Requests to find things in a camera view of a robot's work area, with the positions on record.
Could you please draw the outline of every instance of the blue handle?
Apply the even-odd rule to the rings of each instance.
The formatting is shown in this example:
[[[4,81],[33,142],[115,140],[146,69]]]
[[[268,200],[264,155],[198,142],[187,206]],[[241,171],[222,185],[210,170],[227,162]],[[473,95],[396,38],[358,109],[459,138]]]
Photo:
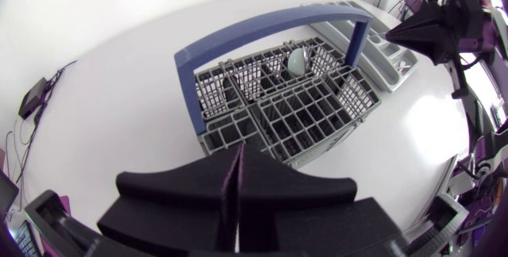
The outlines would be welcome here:
[[[346,64],[355,67],[371,27],[371,16],[363,10],[339,5],[301,6],[252,17],[211,33],[177,52],[175,54],[176,68],[196,133],[202,134],[206,131],[195,88],[194,70],[196,68],[265,36],[300,25],[339,20],[356,21],[345,57]]]

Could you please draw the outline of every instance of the black device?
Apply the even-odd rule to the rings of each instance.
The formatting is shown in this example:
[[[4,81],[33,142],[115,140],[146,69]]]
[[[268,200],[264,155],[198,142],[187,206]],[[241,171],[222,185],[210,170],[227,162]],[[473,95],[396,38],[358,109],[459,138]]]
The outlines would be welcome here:
[[[16,199],[19,189],[10,181],[9,177],[0,171],[0,217],[2,222],[6,219],[10,206]]]
[[[37,82],[35,86],[33,86],[32,89],[25,94],[18,112],[19,116],[23,117],[23,119],[29,117],[35,108],[43,103],[47,82],[48,81],[45,78],[40,79],[39,82]]]
[[[40,257],[40,251],[33,239],[30,223],[23,221],[16,233],[16,244],[25,257]]]
[[[460,63],[459,53],[481,46],[484,13],[479,0],[449,0],[439,6],[437,0],[421,0],[421,8],[412,17],[388,31],[394,44],[428,56],[435,65],[448,63],[453,98],[469,94],[464,71],[470,65]]]

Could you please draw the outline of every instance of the white wall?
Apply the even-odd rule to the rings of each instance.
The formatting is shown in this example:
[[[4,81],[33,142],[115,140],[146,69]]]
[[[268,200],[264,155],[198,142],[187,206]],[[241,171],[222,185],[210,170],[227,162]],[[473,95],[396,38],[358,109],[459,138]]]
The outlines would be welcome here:
[[[208,1],[0,0],[0,136],[12,129],[23,95],[40,77],[125,30]]]

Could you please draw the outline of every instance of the white table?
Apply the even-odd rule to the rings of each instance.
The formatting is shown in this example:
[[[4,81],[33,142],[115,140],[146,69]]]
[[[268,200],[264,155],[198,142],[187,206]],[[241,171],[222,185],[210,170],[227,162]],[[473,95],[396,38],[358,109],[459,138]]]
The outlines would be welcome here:
[[[56,86],[37,131],[25,172],[29,201],[47,189],[68,195],[72,215],[97,229],[96,222],[118,197],[117,174],[165,171],[202,158],[173,55],[234,22],[320,1],[330,0],[223,0],[196,6],[79,58]],[[387,24],[398,23],[364,6]],[[222,59],[316,35],[308,26],[291,29]],[[446,70],[423,60],[395,93],[378,92],[382,105],[344,143],[301,169],[353,178],[356,198],[374,197],[401,229],[431,198],[446,159],[468,145],[464,110],[450,97]]]

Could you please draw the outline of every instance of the dishwasher cutlery basket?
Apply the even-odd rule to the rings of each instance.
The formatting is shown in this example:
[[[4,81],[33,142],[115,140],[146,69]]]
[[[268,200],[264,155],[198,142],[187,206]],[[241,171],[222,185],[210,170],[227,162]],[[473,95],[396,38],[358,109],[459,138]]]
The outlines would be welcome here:
[[[338,20],[356,22],[345,54],[315,37],[194,73],[204,63],[272,33]],[[345,139],[380,103],[356,69],[370,24],[367,13],[352,7],[301,6],[230,25],[177,52],[183,96],[204,152],[210,155],[244,142],[301,167]],[[288,57],[297,48],[310,57],[302,76],[287,70]]]

